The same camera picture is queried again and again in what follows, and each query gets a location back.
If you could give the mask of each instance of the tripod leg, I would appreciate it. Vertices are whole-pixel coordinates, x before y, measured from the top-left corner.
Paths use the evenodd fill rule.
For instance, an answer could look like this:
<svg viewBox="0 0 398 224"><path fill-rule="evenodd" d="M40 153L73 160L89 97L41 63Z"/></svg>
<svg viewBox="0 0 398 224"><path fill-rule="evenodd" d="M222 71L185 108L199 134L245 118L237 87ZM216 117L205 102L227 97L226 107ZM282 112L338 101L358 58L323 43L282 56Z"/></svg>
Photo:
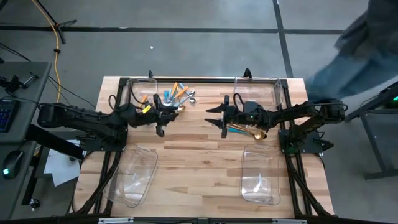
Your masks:
<svg viewBox="0 0 398 224"><path fill-rule="evenodd" d="M65 37L63 36L62 30L61 30L61 26L72 25L72 24L74 24L76 22L77 22L77 19L74 19L74 20L71 20L71 21L67 21L67 22L62 22L60 24L56 24L57 31L60 34L62 44L66 44L67 42L65 41Z"/></svg>

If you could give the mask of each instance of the transparent plastic container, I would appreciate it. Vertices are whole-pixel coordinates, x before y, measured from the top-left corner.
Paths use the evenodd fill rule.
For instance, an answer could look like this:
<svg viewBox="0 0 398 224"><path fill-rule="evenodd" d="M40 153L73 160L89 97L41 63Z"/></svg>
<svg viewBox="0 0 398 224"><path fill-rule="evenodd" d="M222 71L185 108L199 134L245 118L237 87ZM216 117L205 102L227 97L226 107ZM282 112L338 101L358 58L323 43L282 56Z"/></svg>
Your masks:
<svg viewBox="0 0 398 224"><path fill-rule="evenodd" d="M157 81L153 78L130 78L127 81L127 85L123 89L122 100L124 103L132 103L135 106L140 106L141 104L131 94L133 92L134 96L142 102L144 99L149 103L154 102L154 94L157 93Z"/></svg>
<svg viewBox="0 0 398 224"><path fill-rule="evenodd" d="M235 78L234 94L239 93L243 101L255 101L264 109L276 110L283 102L282 84L278 78Z"/></svg>
<svg viewBox="0 0 398 224"><path fill-rule="evenodd" d="M248 202L278 205L279 192L278 148L247 145L242 159L241 193Z"/></svg>
<svg viewBox="0 0 398 224"><path fill-rule="evenodd" d="M134 208L145 199L157 170L157 153L138 146L129 147L122 155L115 174L104 190L112 202Z"/></svg>

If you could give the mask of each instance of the gray floor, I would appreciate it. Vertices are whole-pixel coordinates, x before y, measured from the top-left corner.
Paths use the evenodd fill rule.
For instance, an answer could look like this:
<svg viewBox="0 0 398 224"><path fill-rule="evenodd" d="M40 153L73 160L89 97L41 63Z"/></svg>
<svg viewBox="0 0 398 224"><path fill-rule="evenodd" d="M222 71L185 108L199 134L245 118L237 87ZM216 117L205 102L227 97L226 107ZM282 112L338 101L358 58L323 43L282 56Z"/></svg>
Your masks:
<svg viewBox="0 0 398 224"><path fill-rule="evenodd" d="M272 0L43 0L61 21L78 19L76 26L277 28ZM367 0L279 0L285 29L344 29L366 10ZM15 0L0 12L0 24L46 26L30 1ZM226 76L241 75L249 67L256 77L286 77L278 34L236 33L98 33L67 32L58 69L62 85L92 103L105 75ZM337 53L337 35L286 35L295 78L306 78ZM31 60L53 61L51 32L0 31L0 42ZM3 50L5 60L22 60ZM344 99L350 110L375 95L375 89ZM87 106L66 93L77 106ZM46 86L42 101L53 102L55 88ZM325 139L335 147L325 153L326 176L335 213L345 218L398 222L398 178L365 182L363 174L379 170L359 120L329 125ZM14 218L65 213L73 182L54 188L40 183L42 207L19 208Z"/></svg>

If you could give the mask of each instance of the wooden surface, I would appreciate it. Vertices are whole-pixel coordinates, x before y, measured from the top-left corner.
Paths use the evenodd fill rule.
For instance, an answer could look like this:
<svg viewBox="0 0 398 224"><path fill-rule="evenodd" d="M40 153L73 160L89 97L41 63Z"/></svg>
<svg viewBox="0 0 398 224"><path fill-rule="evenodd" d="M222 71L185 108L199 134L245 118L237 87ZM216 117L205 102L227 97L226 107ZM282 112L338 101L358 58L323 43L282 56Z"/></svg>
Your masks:
<svg viewBox="0 0 398 224"><path fill-rule="evenodd" d="M116 94L120 77L104 77L97 110L110 113L108 96ZM173 83L159 83L159 95L172 88ZM307 100L302 79L288 79L292 104ZM233 84L186 83L195 90L197 102L184 103L186 111L170 123L165 137L155 133L155 126L129 128L127 149L133 144L151 149L159 155L159 168L144 201L136 208L114 203L112 216L130 217L228 217L228 218L292 218L294 217L289 181L284 159L273 167L279 174L280 203L264 205L245 201L240 194L243 149L248 144L267 145L279 150L277 131L272 128L262 141L236 133L221 139L221 131L205 118L220 118L220 114L206 113L223 102L224 95L232 95ZM296 120L300 124L306 118ZM80 208L93 193L100 179L103 152L92 153L81 168L75 192L75 205ZM325 171L321 160L303 155L307 184L324 208L333 213ZM301 190L300 208L304 212Z"/></svg>

